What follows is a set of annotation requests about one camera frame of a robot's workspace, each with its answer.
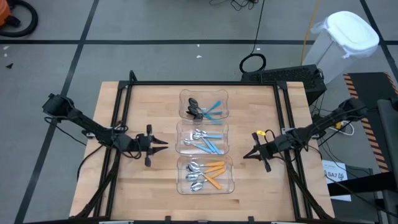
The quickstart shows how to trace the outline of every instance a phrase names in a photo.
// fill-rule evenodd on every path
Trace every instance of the black metal frame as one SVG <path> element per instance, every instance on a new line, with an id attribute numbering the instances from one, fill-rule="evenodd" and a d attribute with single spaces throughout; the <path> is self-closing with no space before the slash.
<path id="1" fill-rule="evenodd" d="M 128 109 L 129 109 L 129 102 L 131 99 L 131 92 L 132 92 L 132 86 L 133 85 L 265 85 L 265 86 L 272 86 L 274 89 L 274 97 L 275 97 L 275 103 L 276 103 L 276 108 L 277 108 L 277 114 L 278 114 L 278 120 L 279 120 L 279 126 L 280 129 L 284 128 L 284 118 L 282 114 L 282 107 L 280 104 L 280 98 L 279 98 L 279 91 L 278 87 L 281 87 L 283 93 L 284 93 L 284 98 L 285 98 L 285 104 L 287 108 L 287 116 L 289 119 L 289 126 L 291 128 L 294 127 L 294 119 L 293 119 L 293 114 L 292 114 L 292 108 L 290 105 L 290 100 L 289 100 L 289 93 L 287 91 L 287 85 L 286 82 L 267 82 L 267 83 L 253 83 L 253 82 L 185 82 L 185 81 L 137 81 L 135 80 L 133 83 L 130 83 L 129 81 L 120 81 L 118 85 L 118 92 L 116 94 L 116 102 L 115 102 L 115 107 L 113 111 L 113 117 L 112 117 L 112 123 L 111 125 L 116 124 L 116 119 L 117 115 L 119 113 L 119 107 L 120 106 L 120 101 L 121 101 L 121 95 L 122 95 L 122 90 L 125 88 L 127 85 L 127 93 L 126 93 L 126 100 L 124 102 L 124 108 L 123 108 L 123 116 L 122 116 L 122 125 L 126 124 L 127 120 L 127 114 L 128 114 Z M 302 159 L 301 156 L 298 152 L 295 152 L 296 161 L 297 161 L 297 171 L 299 173 L 300 178 L 304 181 L 305 183 L 305 176 L 304 176 L 304 170 L 303 170 L 303 165 L 302 165 Z M 288 161 L 291 160 L 290 154 L 288 152 L 285 153 L 285 157 L 287 158 Z M 115 155 L 115 161 L 120 160 L 120 155 L 116 153 Z M 110 149 L 107 149 L 106 155 L 104 157 L 104 164 L 103 168 L 101 171 L 101 180 L 100 184 L 103 181 L 103 177 L 106 176 L 106 172 L 108 170 L 109 166 L 109 160 L 110 160 Z M 108 197 L 108 202 L 106 205 L 106 217 L 110 217 L 112 213 L 112 207 L 113 207 L 113 199 L 114 199 L 114 193 L 116 190 L 116 180 L 117 176 L 113 179 L 111 182 L 111 185 L 109 187 L 109 197 Z M 289 185 L 290 185 L 290 193 L 292 194 L 292 203 L 293 203 L 293 208 L 294 208 L 294 216 L 295 219 L 298 220 L 301 218 L 300 216 L 300 209 L 299 209 L 299 202 L 297 199 L 297 192 L 296 192 L 296 187 L 291 178 L 289 178 Z M 305 205 L 305 212 L 307 214 L 307 218 L 312 218 L 312 211 L 311 208 L 308 204 L 307 199 L 304 198 L 304 205 Z M 101 202 L 99 202 L 95 208 L 94 216 L 98 216 L 100 214 L 101 210 Z"/>
<path id="2" fill-rule="evenodd" d="M 292 114 L 292 108 L 290 105 L 290 100 L 289 100 L 289 93 L 287 91 L 287 84 L 286 82 L 262 82 L 260 81 L 259 83 L 253 83 L 253 82 L 190 82 L 190 81 L 137 81 L 135 77 L 133 80 L 129 81 L 119 81 L 118 85 L 118 91 L 116 93 L 116 99 L 115 99 L 115 105 L 113 109 L 113 115 L 112 115 L 112 120 L 111 120 L 111 127 L 115 126 L 117 123 L 118 119 L 118 114 L 119 114 L 119 108 L 121 104 L 121 98 L 122 98 L 122 93 L 123 90 L 127 87 L 127 92 L 126 92 L 126 97 L 124 100 L 124 107 L 123 107 L 123 115 L 122 115 L 122 120 L 121 120 L 121 125 L 126 125 L 127 122 L 127 115 L 129 111 L 129 104 L 130 104 L 130 99 L 131 99 L 131 93 L 132 93 L 132 88 L 133 85 L 253 85 L 253 86 L 258 86 L 258 85 L 263 85 L 263 86 L 272 86 L 274 89 L 274 97 L 275 97 L 275 104 L 276 104 L 276 110 L 277 110 L 277 115 L 278 115 L 278 120 L 279 120 L 279 126 L 280 130 L 285 127 L 284 123 L 284 117 L 282 114 L 282 107 L 280 103 L 280 97 L 279 97 L 279 88 L 282 89 L 283 94 L 284 94 L 284 99 L 285 99 L 285 104 L 286 104 L 286 109 L 287 109 L 287 116 L 289 120 L 289 126 L 291 128 L 294 127 L 294 119 L 293 119 L 293 114 Z M 297 171 L 299 173 L 300 178 L 303 180 L 305 183 L 305 176 L 304 176 L 304 170 L 302 166 L 302 160 L 300 157 L 300 154 L 298 152 L 295 152 L 296 161 L 297 161 Z M 104 162 L 103 162 L 103 167 L 101 170 L 101 177 L 100 177 L 100 182 L 99 184 L 101 185 L 105 177 L 107 176 L 108 169 L 109 169 L 109 163 L 110 163 L 110 158 L 111 158 L 111 149 L 107 148 L 104 156 Z M 119 163 L 121 158 L 120 152 L 116 152 L 114 156 L 114 162 Z M 285 158 L 290 161 L 290 153 L 285 152 Z M 118 170 L 116 170 L 116 175 L 114 176 L 113 180 L 110 183 L 109 186 L 109 196 L 108 196 L 108 201 L 106 203 L 106 212 L 105 216 L 100 216 L 100 211 L 101 211 L 101 206 L 102 206 L 102 196 L 98 200 L 96 206 L 94 207 L 94 212 L 93 212 L 93 217 L 89 218 L 71 218 L 68 220 L 55 220 L 55 221 L 48 221 L 48 222 L 43 222 L 43 223 L 81 223 L 81 222 L 98 222 L 98 219 L 100 219 L 102 222 L 103 221 L 110 221 L 111 220 L 111 213 L 112 213 L 112 208 L 113 208 L 113 202 L 114 202 L 114 194 L 116 191 L 116 181 L 117 181 L 117 173 Z M 297 198 L 297 191 L 296 191 L 296 186 L 294 184 L 294 181 L 289 177 L 289 186 L 290 186 L 290 193 L 292 195 L 292 205 L 293 205 L 293 210 L 294 210 L 294 217 L 295 220 L 302 220 L 302 217 L 300 216 L 300 207 L 299 207 L 299 202 Z M 307 215 L 307 218 L 311 219 L 312 218 L 312 211 L 311 208 L 308 204 L 308 201 L 306 198 L 304 198 L 304 205 L 305 205 L 305 212 Z M 135 220 L 134 223 L 192 223 L 192 221 L 171 221 L 171 217 L 165 217 L 165 220 L 153 220 L 153 221 L 140 221 L 140 220 Z M 256 222 L 254 221 L 254 217 L 248 217 L 247 222 L 213 222 L 213 221 L 208 221 L 207 223 L 271 223 L 271 222 Z"/>

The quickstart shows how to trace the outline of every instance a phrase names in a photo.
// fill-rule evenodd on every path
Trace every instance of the orange striped tape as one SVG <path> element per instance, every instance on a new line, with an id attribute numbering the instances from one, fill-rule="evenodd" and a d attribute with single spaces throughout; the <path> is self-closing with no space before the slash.
<path id="1" fill-rule="evenodd" d="M 391 77 L 386 73 L 388 79 L 390 80 L 390 83 L 392 85 L 392 87 L 394 88 L 395 92 L 398 94 L 398 90 L 396 89 L 396 86 L 394 84 L 394 82 L 392 81 Z M 354 83 L 351 79 L 351 77 L 348 74 L 344 74 L 343 75 L 349 94 L 351 95 L 351 97 L 358 99 L 358 93 L 355 90 L 355 86 Z M 384 156 L 382 155 L 381 150 L 379 149 L 379 144 L 377 143 L 377 139 L 373 133 L 372 127 L 369 124 L 369 120 L 367 118 L 363 118 L 361 119 L 362 122 L 362 126 L 365 130 L 366 133 L 366 137 L 368 138 L 368 142 L 371 145 L 374 157 L 376 158 L 376 162 L 379 165 L 380 171 L 381 172 L 388 172 L 388 166 L 385 163 L 385 159 Z"/>

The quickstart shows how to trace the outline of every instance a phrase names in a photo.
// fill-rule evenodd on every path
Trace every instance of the orange handle utensil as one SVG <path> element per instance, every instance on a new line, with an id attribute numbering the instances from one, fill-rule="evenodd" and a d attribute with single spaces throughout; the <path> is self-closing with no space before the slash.
<path id="1" fill-rule="evenodd" d="M 212 167 L 212 168 L 210 168 L 210 169 L 207 169 L 207 170 L 205 170 L 203 173 L 207 174 L 207 173 L 210 173 L 210 172 L 213 172 L 213 171 L 216 171 L 216 170 L 222 169 L 222 168 L 224 168 L 224 166 L 216 166 L 216 167 Z"/>
<path id="2" fill-rule="evenodd" d="M 217 181 L 213 180 L 213 178 L 207 176 L 206 174 L 203 174 L 203 176 L 208 180 L 213 186 L 215 186 L 218 190 L 221 189 L 221 185 L 217 183 Z"/>
<path id="3" fill-rule="evenodd" d="M 215 172 L 213 175 L 211 175 L 211 178 L 215 178 L 225 172 L 225 168 L 220 169 L 219 171 Z"/>
<path id="4" fill-rule="evenodd" d="M 219 162 L 209 162 L 207 164 L 205 164 L 205 167 L 209 167 L 209 166 L 223 166 L 225 165 L 224 161 L 219 161 Z"/>

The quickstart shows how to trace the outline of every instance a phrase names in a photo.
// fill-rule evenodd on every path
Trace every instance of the vacuum cleaner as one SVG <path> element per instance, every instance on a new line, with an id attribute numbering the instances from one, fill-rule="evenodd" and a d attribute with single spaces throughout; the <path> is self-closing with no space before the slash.
<path id="1" fill-rule="evenodd" d="M 21 21 L 11 15 L 11 9 L 14 9 L 16 6 L 23 6 L 29 10 L 32 14 L 32 20 L 24 30 L 15 32 L 4 31 L 3 28 L 6 26 L 19 27 L 21 25 Z M 23 37 L 36 29 L 38 21 L 37 12 L 29 3 L 21 0 L 0 0 L 0 36 Z"/>

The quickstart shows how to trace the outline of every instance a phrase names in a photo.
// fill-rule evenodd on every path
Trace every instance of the floor tile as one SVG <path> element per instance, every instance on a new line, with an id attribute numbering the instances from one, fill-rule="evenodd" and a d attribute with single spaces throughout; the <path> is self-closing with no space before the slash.
<path id="1" fill-rule="evenodd" d="M 14 222 L 49 126 L 42 105 L 50 93 L 61 90 L 75 49 L 76 45 L 11 45 L 3 51 L 7 52 L 0 60 L 3 223 Z M 12 69 L 5 67 L 9 63 L 14 63 Z"/>
<path id="2" fill-rule="evenodd" d="M 301 46 L 256 48 L 267 57 L 267 69 L 300 63 Z M 252 45 L 86 45 L 68 95 L 92 116 L 101 82 L 126 80 L 130 70 L 138 80 L 239 81 L 239 63 L 251 49 Z M 244 69 L 260 66 L 253 58 Z"/>
<path id="3" fill-rule="evenodd" d="M 398 40 L 398 15 L 396 10 L 398 2 L 395 0 L 368 0 L 366 3 L 384 40 Z"/>
<path id="4" fill-rule="evenodd" d="M 93 0 L 27 0 L 37 11 L 39 23 L 36 30 L 25 37 L 27 40 L 79 40 L 86 24 Z M 21 20 L 22 30 L 31 20 L 30 12 L 22 6 L 17 6 L 12 15 Z"/>
<path id="5" fill-rule="evenodd" d="M 259 39 L 303 40 L 315 3 L 316 0 L 266 1 Z M 211 6 L 208 1 L 197 0 L 101 0 L 88 39 L 254 39 L 260 10 L 261 1 L 252 10 L 244 8 L 238 12 L 228 2 Z M 366 18 L 359 1 L 324 0 L 315 22 L 342 10 Z"/>

